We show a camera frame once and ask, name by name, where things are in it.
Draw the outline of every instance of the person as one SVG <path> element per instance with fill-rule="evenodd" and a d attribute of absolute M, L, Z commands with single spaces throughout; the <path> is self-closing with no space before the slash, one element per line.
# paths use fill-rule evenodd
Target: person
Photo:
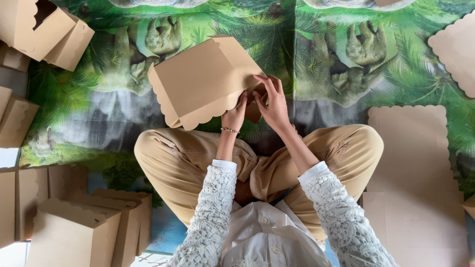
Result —
<path fill-rule="evenodd" d="M 327 267 L 327 235 L 341 266 L 397 266 L 356 203 L 382 154 L 376 131 L 347 125 L 301 139 L 281 81 L 254 77 L 268 104 L 244 92 L 222 115 L 221 134 L 167 128 L 137 140 L 140 166 L 188 227 L 169 266 Z M 236 139 L 251 100 L 286 145 L 271 157 Z"/>

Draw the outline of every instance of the white lace sleeve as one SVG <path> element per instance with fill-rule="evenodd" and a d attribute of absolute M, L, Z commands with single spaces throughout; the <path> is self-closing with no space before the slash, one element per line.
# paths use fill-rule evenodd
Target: white lace sleeve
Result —
<path fill-rule="evenodd" d="M 217 266 L 236 191 L 236 170 L 209 166 L 188 235 L 167 266 Z"/>
<path fill-rule="evenodd" d="M 396 267 L 392 256 L 374 234 L 364 210 L 348 196 L 345 187 L 323 162 L 318 173 L 299 177 L 307 197 L 320 217 L 330 246 L 342 267 Z"/>

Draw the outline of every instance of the khaki pants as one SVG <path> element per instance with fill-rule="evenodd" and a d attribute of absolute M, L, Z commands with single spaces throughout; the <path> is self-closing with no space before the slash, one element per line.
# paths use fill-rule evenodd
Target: khaki pants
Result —
<path fill-rule="evenodd" d="M 186 226 L 198 204 L 207 167 L 215 158 L 219 136 L 165 128 L 143 132 L 135 145 L 135 156 L 148 179 Z M 383 151 L 376 131 L 360 124 L 318 129 L 304 142 L 320 161 L 326 162 L 355 200 L 361 196 Z M 293 187 L 285 202 L 316 240 L 326 239 L 313 202 L 298 182 L 299 172 L 287 148 L 271 157 L 257 157 L 248 144 L 236 139 L 233 162 L 237 163 L 237 179 L 250 179 L 252 194 L 262 201 L 271 202 Z"/>

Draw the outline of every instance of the right hand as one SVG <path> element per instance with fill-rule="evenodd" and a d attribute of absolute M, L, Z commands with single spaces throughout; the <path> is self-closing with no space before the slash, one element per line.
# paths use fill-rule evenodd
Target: right hand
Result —
<path fill-rule="evenodd" d="M 282 82 L 272 75 L 267 75 L 267 77 L 254 75 L 254 78 L 266 86 L 269 96 L 269 104 L 266 105 L 262 102 L 262 96 L 258 92 L 252 92 L 259 111 L 267 124 L 279 135 L 288 129 L 294 131 L 289 121 L 289 115 L 287 114 L 287 103 L 285 101 Z"/>

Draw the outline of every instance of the gold bracelet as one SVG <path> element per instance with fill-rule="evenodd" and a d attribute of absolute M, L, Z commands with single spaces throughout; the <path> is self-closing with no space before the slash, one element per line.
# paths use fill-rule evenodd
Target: gold bracelet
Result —
<path fill-rule="evenodd" d="M 230 132 L 232 132 L 232 133 L 237 133 L 237 134 L 239 133 L 239 131 L 236 131 L 236 130 L 234 130 L 234 129 L 229 129 L 229 128 L 226 128 L 226 127 L 221 127 L 221 130 L 222 130 L 222 131 L 230 131 Z"/>

